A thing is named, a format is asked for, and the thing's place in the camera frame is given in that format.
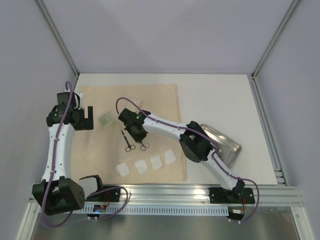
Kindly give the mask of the black surgical scissors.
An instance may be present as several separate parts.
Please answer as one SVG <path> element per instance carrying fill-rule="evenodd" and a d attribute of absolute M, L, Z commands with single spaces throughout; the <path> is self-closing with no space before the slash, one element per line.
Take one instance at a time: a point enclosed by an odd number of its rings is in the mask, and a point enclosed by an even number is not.
<path fill-rule="evenodd" d="M 124 133 L 123 130 L 121 130 L 121 134 L 122 134 L 122 136 L 123 136 L 123 138 L 124 138 L 124 140 L 125 140 L 125 143 L 126 143 L 126 145 L 127 145 L 127 146 L 125 147 L 125 151 L 126 151 L 127 153 L 129 153 L 129 152 L 135 150 L 135 149 L 136 149 L 136 146 L 135 146 L 134 144 L 130 144 L 130 142 L 129 142 L 129 140 L 128 140 L 128 138 L 127 138 L 127 136 L 125 135 L 125 133 Z"/>

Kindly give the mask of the green printed glove packet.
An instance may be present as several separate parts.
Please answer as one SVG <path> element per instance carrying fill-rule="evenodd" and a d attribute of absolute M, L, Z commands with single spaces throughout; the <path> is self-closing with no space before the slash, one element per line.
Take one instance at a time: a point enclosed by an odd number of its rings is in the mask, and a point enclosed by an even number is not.
<path fill-rule="evenodd" d="M 103 114 L 98 119 L 102 129 L 109 128 L 118 123 L 116 117 L 110 112 Z"/>

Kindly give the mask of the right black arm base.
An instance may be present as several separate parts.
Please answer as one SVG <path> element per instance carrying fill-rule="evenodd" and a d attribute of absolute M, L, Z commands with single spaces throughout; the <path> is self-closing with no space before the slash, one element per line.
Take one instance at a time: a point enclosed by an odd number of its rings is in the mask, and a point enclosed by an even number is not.
<path fill-rule="evenodd" d="M 209 201 L 211 204 L 255 204 L 253 189 L 245 187 L 242 193 L 226 190 L 222 187 L 209 187 Z"/>

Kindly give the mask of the white gauze pad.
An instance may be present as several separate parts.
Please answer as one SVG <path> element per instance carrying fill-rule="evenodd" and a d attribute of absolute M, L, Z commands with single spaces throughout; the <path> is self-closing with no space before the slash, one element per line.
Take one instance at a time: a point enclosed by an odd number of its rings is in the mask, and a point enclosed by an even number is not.
<path fill-rule="evenodd" d="M 163 163 L 160 155 L 155 155 L 150 158 L 150 163 L 154 171 L 159 170 L 163 167 Z"/>
<path fill-rule="evenodd" d="M 144 159 L 137 160 L 134 163 L 134 165 L 138 171 L 138 174 L 144 174 L 144 173 L 148 172 L 148 170 L 149 170 L 149 167 Z"/>
<path fill-rule="evenodd" d="M 173 164 L 177 161 L 177 157 L 172 149 L 167 149 L 164 151 L 164 158 L 167 165 Z"/>
<path fill-rule="evenodd" d="M 125 162 L 121 162 L 120 164 L 118 164 L 115 169 L 122 178 L 128 176 L 131 173 L 130 168 Z"/>

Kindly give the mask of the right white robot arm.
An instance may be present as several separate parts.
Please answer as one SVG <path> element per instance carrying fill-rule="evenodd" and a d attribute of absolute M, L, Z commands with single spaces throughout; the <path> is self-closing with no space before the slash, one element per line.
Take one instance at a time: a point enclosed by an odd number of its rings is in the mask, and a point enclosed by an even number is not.
<path fill-rule="evenodd" d="M 127 108 L 119 113 L 118 119 L 137 143 L 141 143 L 149 133 L 178 141 L 187 159 L 204 165 L 213 174 L 224 189 L 228 201 L 236 203 L 244 196 L 244 181 L 234 176 L 223 163 L 218 150 L 197 122 L 172 122 L 148 111 L 136 113 Z"/>

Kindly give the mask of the steel surgical scissors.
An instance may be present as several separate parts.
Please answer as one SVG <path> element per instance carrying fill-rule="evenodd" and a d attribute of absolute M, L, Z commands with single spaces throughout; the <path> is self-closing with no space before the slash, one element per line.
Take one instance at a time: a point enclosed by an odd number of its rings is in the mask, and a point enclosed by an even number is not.
<path fill-rule="evenodd" d="M 145 152 L 149 148 L 150 148 L 150 144 L 149 143 L 143 143 L 143 142 L 140 143 L 140 150 L 141 151 Z"/>

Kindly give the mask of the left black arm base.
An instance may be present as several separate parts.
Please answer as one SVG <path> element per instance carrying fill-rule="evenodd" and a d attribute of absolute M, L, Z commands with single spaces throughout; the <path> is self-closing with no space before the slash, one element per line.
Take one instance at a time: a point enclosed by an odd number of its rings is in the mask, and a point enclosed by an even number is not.
<path fill-rule="evenodd" d="M 87 198 L 87 202 L 106 202 L 118 203 L 120 201 L 121 189 L 117 186 L 104 185 L 96 192 L 91 193 Z"/>

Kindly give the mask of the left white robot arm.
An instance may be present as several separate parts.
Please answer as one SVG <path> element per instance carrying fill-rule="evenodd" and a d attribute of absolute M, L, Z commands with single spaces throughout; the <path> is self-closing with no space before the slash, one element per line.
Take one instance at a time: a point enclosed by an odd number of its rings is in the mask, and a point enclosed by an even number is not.
<path fill-rule="evenodd" d="M 46 216 L 81 210 L 85 200 L 98 201 L 105 188 L 98 175 L 74 181 L 71 153 L 76 131 L 93 130 L 93 107 L 84 107 L 83 93 L 68 90 L 57 94 L 57 105 L 46 118 L 49 131 L 47 163 L 41 181 L 32 186 L 32 195 Z"/>

